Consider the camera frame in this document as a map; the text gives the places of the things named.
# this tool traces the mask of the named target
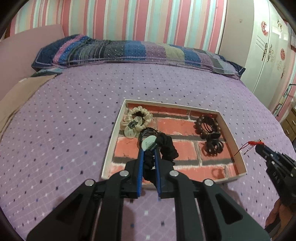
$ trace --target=cream scrunchie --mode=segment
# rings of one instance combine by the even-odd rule
[[[141,112],[142,114],[144,114],[144,117],[143,117],[143,119],[145,120],[144,123],[142,122],[142,117],[140,117],[140,116],[136,116],[135,118],[133,118],[133,114],[135,114],[137,112]],[[132,110],[129,110],[128,115],[124,118],[124,121],[121,122],[121,126],[125,127],[124,128],[124,135],[130,139],[132,139],[134,137],[138,138],[141,130],[145,129],[149,125],[149,123],[152,120],[152,117],[153,117],[153,115],[150,114],[148,112],[148,110],[146,110],[142,106],[138,106],[138,107],[133,108]],[[136,126],[131,129],[128,127],[128,125],[133,120],[138,122],[138,124],[136,124]]]

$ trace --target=purple bedsheet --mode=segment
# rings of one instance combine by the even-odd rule
[[[280,124],[240,82],[201,70],[155,64],[67,69],[21,108],[0,146],[0,206],[24,239],[87,178],[99,180],[113,124],[124,99],[217,110],[238,146],[262,139],[296,154]],[[223,188],[261,225],[278,196],[264,160],[244,155],[248,175]],[[144,190],[125,200],[122,240],[176,240],[174,201]]]

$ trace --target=beige blanket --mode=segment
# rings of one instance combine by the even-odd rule
[[[19,81],[0,101],[0,140],[14,115],[27,100],[54,75],[30,77]]]

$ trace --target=wooden nightstand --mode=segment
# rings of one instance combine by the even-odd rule
[[[296,138],[296,109],[292,108],[287,118],[281,123],[281,126],[292,142]]]

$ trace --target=triangular cutout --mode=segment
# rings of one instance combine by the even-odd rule
[[[82,194],[77,195],[77,197],[57,215],[57,220],[62,221],[66,224],[72,224],[82,198]]]
[[[216,194],[216,199],[226,224],[242,220],[243,216],[221,194]]]

